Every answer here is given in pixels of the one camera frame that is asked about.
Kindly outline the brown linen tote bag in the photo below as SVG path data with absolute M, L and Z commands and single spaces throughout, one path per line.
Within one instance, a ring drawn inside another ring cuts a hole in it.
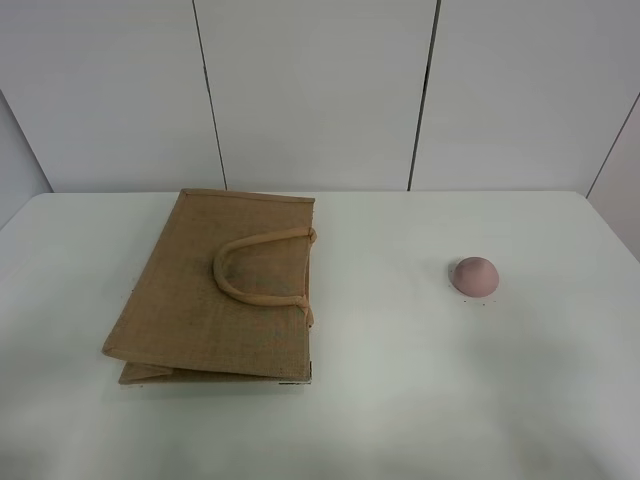
M 104 355 L 123 385 L 312 377 L 306 197 L 185 189 Z

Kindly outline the pink peach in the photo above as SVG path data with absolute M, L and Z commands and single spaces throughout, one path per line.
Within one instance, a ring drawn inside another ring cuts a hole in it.
M 494 264 L 482 257 L 460 260 L 449 273 L 449 279 L 456 290 L 471 298 L 484 298 L 493 294 L 500 283 Z

